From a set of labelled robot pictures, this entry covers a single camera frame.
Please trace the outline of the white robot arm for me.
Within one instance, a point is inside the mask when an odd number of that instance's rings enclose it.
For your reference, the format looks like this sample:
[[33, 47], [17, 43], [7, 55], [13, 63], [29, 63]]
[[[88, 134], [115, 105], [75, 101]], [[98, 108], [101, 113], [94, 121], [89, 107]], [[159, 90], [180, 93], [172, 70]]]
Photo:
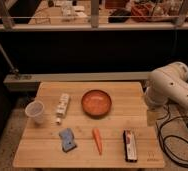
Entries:
[[153, 70], [144, 100], [149, 108], [159, 108], [169, 99], [188, 110], [188, 66], [173, 62]]

